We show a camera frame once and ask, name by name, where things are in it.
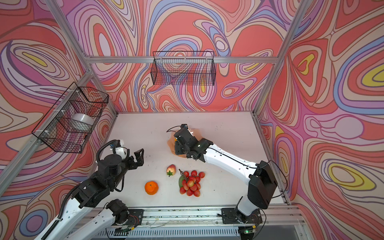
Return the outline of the large orange mandarin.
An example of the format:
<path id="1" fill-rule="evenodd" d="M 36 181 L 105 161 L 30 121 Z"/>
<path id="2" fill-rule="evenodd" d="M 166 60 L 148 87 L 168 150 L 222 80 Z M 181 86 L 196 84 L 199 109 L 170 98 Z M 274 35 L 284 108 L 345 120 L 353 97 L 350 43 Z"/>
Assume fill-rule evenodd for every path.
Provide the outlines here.
<path id="1" fill-rule="evenodd" d="M 148 195 L 155 195 L 159 190 L 159 185 L 155 181 L 150 181 L 145 184 L 145 192 Z"/>

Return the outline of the red grape bunch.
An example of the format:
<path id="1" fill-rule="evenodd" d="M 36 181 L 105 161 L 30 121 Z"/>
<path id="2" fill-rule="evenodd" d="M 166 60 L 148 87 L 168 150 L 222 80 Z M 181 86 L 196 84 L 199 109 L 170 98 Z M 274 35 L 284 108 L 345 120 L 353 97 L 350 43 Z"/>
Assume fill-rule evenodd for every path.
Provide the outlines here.
<path id="1" fill-rule="evenodd" d="M 179 193 L 181 195 L 200 197 L 201 180 L 206 176 L 205 172 L 193 170 L 191 172 L 179 169 Z"/>

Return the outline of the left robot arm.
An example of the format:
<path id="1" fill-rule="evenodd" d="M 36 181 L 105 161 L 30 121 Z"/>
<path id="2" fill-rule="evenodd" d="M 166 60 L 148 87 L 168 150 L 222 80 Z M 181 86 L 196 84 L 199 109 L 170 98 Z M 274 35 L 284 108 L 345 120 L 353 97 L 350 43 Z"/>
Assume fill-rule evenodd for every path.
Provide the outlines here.
<path id="1" fill-rule="evenodd" d="M 112 192 L 122 192 L 125 175 L 144 164 L 144 149 L 130 155 L 120 140 L 112 140 L 96 153 L 98 165 L 88 179 L 72 188 L 65 196 L 58 215 L 36 237 L 38 240 L 91 240 L 113 225 L 129 233 L 141 225 L 143 210 L 130 211 L 119 199 L 109 201 L 96 217 L 76 231 L 73 228 Z"/>

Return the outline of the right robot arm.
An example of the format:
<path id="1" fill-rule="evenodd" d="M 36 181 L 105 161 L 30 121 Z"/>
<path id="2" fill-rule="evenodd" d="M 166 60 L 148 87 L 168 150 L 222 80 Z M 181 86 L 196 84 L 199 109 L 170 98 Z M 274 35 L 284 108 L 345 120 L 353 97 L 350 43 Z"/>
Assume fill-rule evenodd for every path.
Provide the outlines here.
<path id="1" fill-rule="evenodd" d="M 224 222 L 246 224 L 255 211 L 269 207 L 278 182 L 268 162 L 249 162 L 224 151 L 210 140 L 198 140 L 186 124 L 180 125 L 174 138 L 176 155 L 220 167 L 248 186 L 247 194 L 240 198 L 234 209 L 222 209 Z"/>

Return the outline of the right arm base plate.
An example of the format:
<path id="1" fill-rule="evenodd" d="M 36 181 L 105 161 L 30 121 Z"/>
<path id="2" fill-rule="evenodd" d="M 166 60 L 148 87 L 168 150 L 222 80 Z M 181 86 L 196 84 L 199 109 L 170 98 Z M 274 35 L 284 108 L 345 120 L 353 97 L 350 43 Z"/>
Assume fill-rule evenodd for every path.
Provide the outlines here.
<path id="1" fill-rule="evenodd" d="M 237 208 L 222 208 L 218 214 L 224 224 L 256 224 L 263 222 L 260 209 L 254 210 L 249 216 L 241 213 Z"/>

